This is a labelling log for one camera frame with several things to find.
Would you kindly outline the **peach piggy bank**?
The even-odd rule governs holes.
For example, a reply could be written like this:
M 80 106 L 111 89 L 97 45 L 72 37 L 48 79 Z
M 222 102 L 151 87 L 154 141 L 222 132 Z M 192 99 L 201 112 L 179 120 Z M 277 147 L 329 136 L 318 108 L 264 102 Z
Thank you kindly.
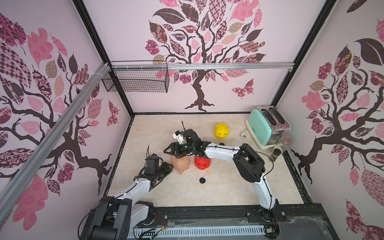
M 188 156 L 181 158 L 172 156 L 172 166 L 181 175 L 190 168 L 190 158 Z

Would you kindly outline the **red piggy bank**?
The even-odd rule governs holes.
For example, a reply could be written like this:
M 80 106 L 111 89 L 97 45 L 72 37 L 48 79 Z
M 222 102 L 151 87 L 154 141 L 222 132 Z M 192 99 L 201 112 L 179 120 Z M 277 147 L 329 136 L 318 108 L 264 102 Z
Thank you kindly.
M 194 157 L 194 163 L 195 163 L 195 166 L 199 169 L 199 170 L 205 170 L 207 168 L 210 167 L 211 165 L 211 159 L 206 159 L 206 158 L 200 158 L 198 156 L 195 156 Z

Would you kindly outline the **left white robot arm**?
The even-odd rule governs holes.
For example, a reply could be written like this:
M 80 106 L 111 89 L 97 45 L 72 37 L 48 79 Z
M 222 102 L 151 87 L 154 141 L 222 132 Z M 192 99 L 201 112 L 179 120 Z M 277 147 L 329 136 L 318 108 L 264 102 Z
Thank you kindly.
M 150 225 L 155 218 L 155 207 L 140 198 L 149 193 L 173 171 L 167 162 L 155 167 L 145 166 L 134 178 L 134 183 L 112 197 L 104 197 L 81 221 L 80 240 L 125 240 L 138 224 Z

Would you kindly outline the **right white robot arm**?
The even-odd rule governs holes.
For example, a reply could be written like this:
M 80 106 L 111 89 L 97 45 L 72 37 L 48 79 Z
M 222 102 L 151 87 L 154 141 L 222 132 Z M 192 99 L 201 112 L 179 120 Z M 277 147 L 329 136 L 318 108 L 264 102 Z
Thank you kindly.
M 265 161 L 248 144 L 240 147 L 217 145 L 208 141 L 200 143 L 171 143 L 164 153 L 174 157 L 195 155 L 205 159 L 219 159 L 233 162 L 241 177 L 249 183 L 259 198 L 260 207 L 271 211 L 276 203 L 276 198 L 267 181 Z

